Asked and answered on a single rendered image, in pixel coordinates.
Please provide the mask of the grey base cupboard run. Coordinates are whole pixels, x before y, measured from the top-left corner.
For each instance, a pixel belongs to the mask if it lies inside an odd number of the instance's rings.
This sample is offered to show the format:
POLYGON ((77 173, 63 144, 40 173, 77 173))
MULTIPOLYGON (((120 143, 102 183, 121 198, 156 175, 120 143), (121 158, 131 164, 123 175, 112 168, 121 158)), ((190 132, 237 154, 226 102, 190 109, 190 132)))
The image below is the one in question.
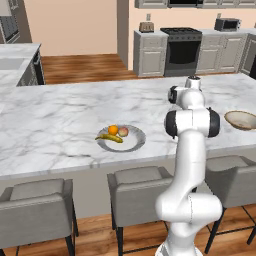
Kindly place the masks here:
POLYGON ((256 28, 236 32, 202 29, 196 73, 237 73, 249 35, 256 36, 256 28))
POLYGON ((168 35, 162 31, 134 31, 133 71, 138 77, 164 74, 168 35))

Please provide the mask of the grey upholstered chair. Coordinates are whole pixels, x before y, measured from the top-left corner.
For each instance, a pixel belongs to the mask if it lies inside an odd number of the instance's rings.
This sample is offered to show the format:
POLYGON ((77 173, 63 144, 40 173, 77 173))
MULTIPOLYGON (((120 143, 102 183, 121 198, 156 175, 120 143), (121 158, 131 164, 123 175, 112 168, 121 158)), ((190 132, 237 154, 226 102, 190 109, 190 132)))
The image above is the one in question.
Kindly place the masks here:
POLYGON ((205 183, 222 204, 232 207, 256 204, 256 162, 238 155, 209 158, 205 183))
POLYGON ((155 202, 173 180, 164 168, 146 166, 124 169, 107 175, 112 229, 116 231, 118 256, 123 250, 123 228, 158 221, 155 202))
POLYGON ((0 196, 0 256, 4 248, 60 238, 75 256, 78 236, 72 179, 16 184, 0 196))

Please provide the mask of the grey marbled plate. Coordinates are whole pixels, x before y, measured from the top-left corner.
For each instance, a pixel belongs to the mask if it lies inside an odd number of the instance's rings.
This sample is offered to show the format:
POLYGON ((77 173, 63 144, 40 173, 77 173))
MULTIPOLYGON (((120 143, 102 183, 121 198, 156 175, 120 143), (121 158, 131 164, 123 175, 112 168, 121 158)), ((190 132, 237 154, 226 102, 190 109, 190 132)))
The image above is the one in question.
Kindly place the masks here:
POLYGON ((106 138, 102 138, 102 134, 106 135, 108 133, 108 128, 103 128, 97 135, 97 144, 110 152, 133 152, 141 148, 146 142, 145 133, 132 125, 119 125, 119 129, 127 128, 128 134, 126 136, 122 136, 122 143, 116 142, 115 140, 110 140, 106 138))

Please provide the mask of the grey island cupboard run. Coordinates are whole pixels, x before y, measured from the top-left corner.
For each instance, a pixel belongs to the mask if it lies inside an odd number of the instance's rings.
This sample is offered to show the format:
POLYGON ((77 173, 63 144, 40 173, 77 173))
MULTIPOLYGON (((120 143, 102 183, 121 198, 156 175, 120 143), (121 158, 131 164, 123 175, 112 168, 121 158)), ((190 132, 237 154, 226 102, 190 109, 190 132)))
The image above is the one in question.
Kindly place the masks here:
POLYGON ((23 62, 20 66, 22 76, 17 86, 34 86, 44 85, 44 73, 40 55, 40 44, 34 46, 23 57, 23 62))

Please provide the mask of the yellow banana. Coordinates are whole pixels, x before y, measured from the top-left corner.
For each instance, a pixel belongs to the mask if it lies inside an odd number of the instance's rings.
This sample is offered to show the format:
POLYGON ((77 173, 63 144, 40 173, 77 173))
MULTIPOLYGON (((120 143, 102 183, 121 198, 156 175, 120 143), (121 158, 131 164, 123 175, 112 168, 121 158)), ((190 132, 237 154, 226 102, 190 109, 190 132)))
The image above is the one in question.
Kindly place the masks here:
POLYGON ((98 139, 106 139, 106 140, 114 141, 116 143, 123 143, 122 138, 115 135, 111 135, 111 134, 100 134, 95 138, 95 140, 98 140, 98 139))

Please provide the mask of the grey microwave oven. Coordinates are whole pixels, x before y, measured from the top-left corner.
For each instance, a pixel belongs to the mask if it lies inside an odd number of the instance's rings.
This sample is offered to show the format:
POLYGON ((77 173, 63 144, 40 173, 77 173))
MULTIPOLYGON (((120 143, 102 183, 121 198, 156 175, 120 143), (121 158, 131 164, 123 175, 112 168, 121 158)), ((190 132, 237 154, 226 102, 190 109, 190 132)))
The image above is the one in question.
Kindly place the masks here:
POLYGON ((233 32, 240 28, 241 20, 235 18, 217 18, 214 29, 220 32, 233 32))

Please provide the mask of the beige toaster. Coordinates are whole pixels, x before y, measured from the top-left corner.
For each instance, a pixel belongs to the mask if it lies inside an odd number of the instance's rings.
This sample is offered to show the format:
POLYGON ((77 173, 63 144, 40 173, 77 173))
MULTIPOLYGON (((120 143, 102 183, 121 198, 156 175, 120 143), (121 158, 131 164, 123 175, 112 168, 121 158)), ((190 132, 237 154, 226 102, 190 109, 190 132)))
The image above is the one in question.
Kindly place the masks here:
POLYGON ((154 23, 153 22, 141 22, 139 25, 139 31, 141 33, 153 33, 154 23))

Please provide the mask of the black oven range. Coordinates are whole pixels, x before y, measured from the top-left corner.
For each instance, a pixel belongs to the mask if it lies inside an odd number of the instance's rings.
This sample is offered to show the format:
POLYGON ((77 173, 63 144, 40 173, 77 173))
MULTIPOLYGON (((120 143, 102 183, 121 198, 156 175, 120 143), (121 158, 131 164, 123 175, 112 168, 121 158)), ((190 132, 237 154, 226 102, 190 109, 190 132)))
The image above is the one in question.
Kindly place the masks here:
POLYGON ((168 35, 164 76, 194 75, 202 32, 190 27, 161 28, 161 31, 168 35))

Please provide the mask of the beige bowl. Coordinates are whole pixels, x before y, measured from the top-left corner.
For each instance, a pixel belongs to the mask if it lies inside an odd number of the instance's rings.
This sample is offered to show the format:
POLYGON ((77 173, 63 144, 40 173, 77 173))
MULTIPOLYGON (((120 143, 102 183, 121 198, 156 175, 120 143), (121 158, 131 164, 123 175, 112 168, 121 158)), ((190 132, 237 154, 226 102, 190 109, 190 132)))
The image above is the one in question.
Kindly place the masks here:
POLYGON ((256 115, 245 111, 229 111, 224 115, 225 120, 240 130, 255 130, 256 115))

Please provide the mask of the black range hood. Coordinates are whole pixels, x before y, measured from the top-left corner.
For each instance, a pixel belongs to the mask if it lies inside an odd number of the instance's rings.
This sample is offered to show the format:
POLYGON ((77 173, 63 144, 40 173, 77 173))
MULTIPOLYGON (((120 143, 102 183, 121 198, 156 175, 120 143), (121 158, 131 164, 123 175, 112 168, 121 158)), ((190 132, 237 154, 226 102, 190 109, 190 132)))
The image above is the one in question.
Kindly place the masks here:
POLYGON ((168 0, 168 8, 202 7, 204 0, 168 0))

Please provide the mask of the grey wall cupboard run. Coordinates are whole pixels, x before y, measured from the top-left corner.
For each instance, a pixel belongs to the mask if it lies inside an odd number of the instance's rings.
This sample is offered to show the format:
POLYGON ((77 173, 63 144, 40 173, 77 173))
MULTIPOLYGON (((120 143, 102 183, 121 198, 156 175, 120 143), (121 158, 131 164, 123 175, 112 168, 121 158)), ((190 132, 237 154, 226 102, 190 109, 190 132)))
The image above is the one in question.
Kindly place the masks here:
POLYGON ((139 9, 202 8, 230 9, 256 8, 256 0, 135 0, 139 9))

